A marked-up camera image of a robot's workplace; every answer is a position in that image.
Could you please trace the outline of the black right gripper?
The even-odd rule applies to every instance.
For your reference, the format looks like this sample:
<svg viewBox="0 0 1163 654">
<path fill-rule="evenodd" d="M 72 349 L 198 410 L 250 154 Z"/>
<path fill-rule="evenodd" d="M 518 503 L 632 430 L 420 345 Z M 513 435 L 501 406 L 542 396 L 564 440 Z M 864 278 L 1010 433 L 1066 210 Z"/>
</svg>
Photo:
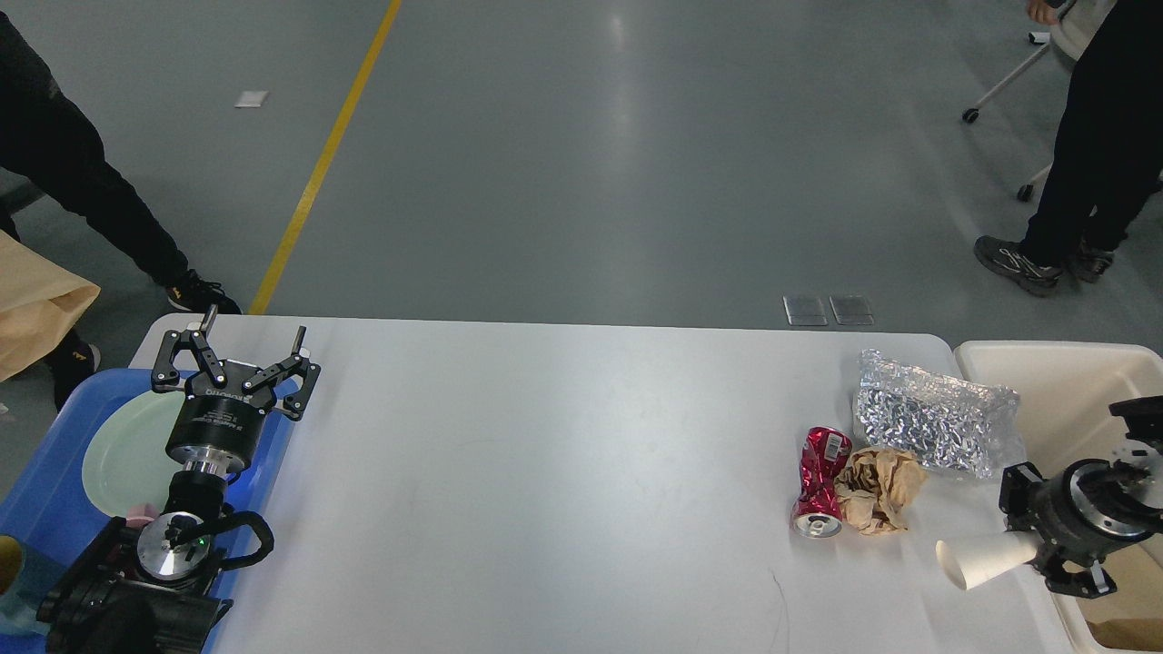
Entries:
<svg viewBox="0 0 1163 654">
<path fill-rule="evenodd" d="M 1068 465 L 1051 479 L 1043 479 L 1032 462 L 1007 467 L 1003 472 L 999 509 L 1005 531 L 1030 531 L 1042 539 L 1032 567 L 1053 593 L 1076 599 L 1101 599 L 1116 593 L 1116 581 L 1103 567 L 1123 539 L 1100 526 L 1101 518 L 1080 492 L 1080 479 L 1110 465 L 1086 458 Z M 1068 563 L 1080 566 L 1077 571 Z"/>
</svg>

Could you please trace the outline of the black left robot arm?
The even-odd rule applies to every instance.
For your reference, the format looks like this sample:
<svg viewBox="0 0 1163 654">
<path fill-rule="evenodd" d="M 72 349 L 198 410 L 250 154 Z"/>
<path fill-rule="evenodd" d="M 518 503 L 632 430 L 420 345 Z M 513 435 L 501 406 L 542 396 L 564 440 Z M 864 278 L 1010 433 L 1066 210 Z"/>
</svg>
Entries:
<svg viewBox="0 0 1163 654">
<path fill-rule="evenodd" d="M 162 339 L 150 384 L 180 397 L 163 447 L 177 471 L 157 516 L 112 517 L 47 591 L 37 617 L 50 653 L 110 653 L 124 637 L 134 653 L 199 653 L 233 607 L 213 595 L 217 580 L 274 550 L 259 509 L 283 446 L 265 438 L 304 417 L 323 369 L 304 327 L 267 367 L 217 356 L 208 341 L 217 314 Z"/>
</svg>

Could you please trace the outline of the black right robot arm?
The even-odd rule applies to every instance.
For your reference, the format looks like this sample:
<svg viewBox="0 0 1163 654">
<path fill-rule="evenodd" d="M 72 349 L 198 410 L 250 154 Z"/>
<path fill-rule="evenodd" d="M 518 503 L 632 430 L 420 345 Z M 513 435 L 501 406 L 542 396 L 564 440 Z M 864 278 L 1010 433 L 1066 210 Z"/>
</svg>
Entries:
<svg viewBox="0 0 1163 654">
<path fill-rule="evenodd" d="M 1162 398 L 1114 401 L 1108 410 L 1127 427 L 1114 460 L 1079 460 L 1051 479 L 1043 479 L 1032 462 L 1009 465 L 999 495 L 1007 529 L 1039 539 L 1029 564 L 1047 588 L 1079 599 L 1116 592 L 1105 559 L 1162 529 Z"/>
</svg>

